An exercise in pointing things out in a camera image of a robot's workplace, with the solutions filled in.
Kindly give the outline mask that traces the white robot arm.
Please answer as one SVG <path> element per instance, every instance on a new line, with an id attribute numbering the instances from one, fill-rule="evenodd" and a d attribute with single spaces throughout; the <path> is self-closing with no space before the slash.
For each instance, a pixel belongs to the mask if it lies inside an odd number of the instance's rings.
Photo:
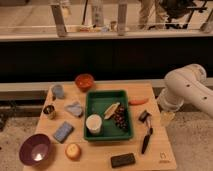
<path id="1" fill-rule="evenodd" d="M 213 118 L 213 90 L 203 82 L 206 70 L 199 64 L 190 64 L 172 70 L 164 77 L 165 88 L 160 92 L 157 103 L 164 111 L 178 111 L 185 101 Z"/>

